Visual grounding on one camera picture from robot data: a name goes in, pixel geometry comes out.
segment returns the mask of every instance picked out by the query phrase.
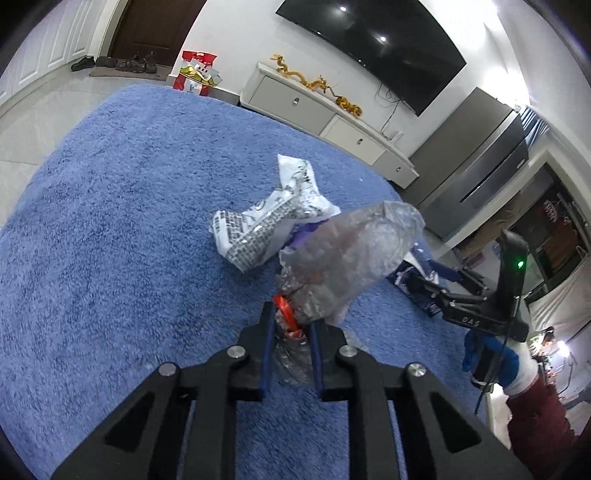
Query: golden dragon figurine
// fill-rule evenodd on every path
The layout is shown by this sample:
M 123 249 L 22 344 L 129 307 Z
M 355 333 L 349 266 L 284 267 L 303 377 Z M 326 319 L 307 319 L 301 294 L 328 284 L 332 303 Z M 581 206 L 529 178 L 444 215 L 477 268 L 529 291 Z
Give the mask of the golden dragon figurine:
M 300 72 L 289 70 L 288 66 L 283 61 L 282 55 L 276 53 L 271 57 L 271 60 L 275 60 L 277 62 L 277 65 L 278 65 L 277 71 L 278 72 L 281 72 L 286 77 L 290 77 L 290 76 L 295 75 L 296 77 L 298 77 L 300 79 L 300 83 L 304 87 L 309 88 L 310 90 L 313 90 L 315 87 L 317 87 L 320 90 L 322 90 L 323 93 L 326 93 L 326 90 L 330 90 L 330 93 L 334 97 L 336 97 L 335 103 L 340 108 L 342 108 L 344 111 L 349 112 L 355 118 L 359 118 L 361 116 L 361 114 L 363 113 L 363 110 L 361 110 L 361 107 L 359 105 L 355 105 L 354 103 L 349 102 L 347 97 L 335 94 L 332 87 L 330 85 L 328 85 L 328 83 L 326 82 L 326 80 L 324 78 L 322 78 L 322 75 L 320 75 L 313 82 L 308 82 L 308 81 L 306 81 L 306 78 Z

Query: clear plastic bag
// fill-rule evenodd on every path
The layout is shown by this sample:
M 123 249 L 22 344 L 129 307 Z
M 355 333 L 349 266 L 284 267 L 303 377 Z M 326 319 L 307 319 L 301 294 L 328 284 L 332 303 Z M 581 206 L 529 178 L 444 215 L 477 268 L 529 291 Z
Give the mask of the clear plastic bag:
M 350 330 L 344 330 L 348 345 L 369 352 L 369 348 Z M 291 339 L 279 332 L 280 338 L 275 347 L 274 357 L 279 379 L 288 385 L 312 385 L 313 371 L 310 345 L 305 336 Z
M 359 293 L 396 270 L 423 227 L 413 206 L 382 202 L 332 217 L 297 249 L 282 250 L 280 290 L 297 324 L 305 326 L 318 319 L 338 324 Z M 301 332 L 294 335 L 280 310 L 276 320 L 280 328 L 275 358 L 280 370 L 291 382 L 308 384 L 307 340 Z

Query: door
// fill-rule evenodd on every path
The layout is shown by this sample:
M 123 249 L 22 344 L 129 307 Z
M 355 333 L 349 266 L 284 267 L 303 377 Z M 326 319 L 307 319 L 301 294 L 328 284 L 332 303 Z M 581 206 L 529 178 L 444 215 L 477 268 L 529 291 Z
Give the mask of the door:
M 129 0 L 109 56 L 130 59 L 154 52 L 158 65 L 172 67 L 206 0 Z

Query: white cabinet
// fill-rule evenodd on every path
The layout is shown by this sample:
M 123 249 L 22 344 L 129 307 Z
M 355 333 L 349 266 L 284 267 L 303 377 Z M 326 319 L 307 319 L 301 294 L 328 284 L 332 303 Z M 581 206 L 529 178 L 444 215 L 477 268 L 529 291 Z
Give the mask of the white cabinet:
M 335 115 L 310 97 L 270 77 L 263 78 L 251 105 L 292 124 L 305 125 L 306 130 L 314 135 L 319 135 Z
M 31 82 L 88 53 L 106 0 L 64 0 L 31 30 L 0 77 L 0 105 Z
M 262 63 L 241 92 L 240 103 L 347 151 L 403 189 L 418 177 L 410 160 L 378 131 L 333 99 Z
M 355 128 L 341 117 L 335 115 L 330 125 L 320 134 L 333 145 L 346 150 L 354 157 L 373 165 L 379 156 L 385 152 L 385 148 L 373 141 L 361 130 Z

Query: blue glove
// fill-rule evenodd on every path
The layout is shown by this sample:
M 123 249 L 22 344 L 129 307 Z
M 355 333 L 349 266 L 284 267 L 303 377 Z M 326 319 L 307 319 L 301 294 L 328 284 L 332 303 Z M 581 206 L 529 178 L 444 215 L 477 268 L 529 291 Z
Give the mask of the blue glove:
M 494 352 L 500 352 L 504 339 L 491 335 L 484 335 L 475 330 L 469 330 L 464 338 L 464 360 L 462 370 L 470 372 L 478 363 L 480 347 Z M 519 343 L 509 338 L 501 357 L 501 364 L 497 376 L 497 383 L 503 387 L 510 397 L 525 390 L 535 381 L 538 375 L 538 364 L 532 359 L 526 343 Z

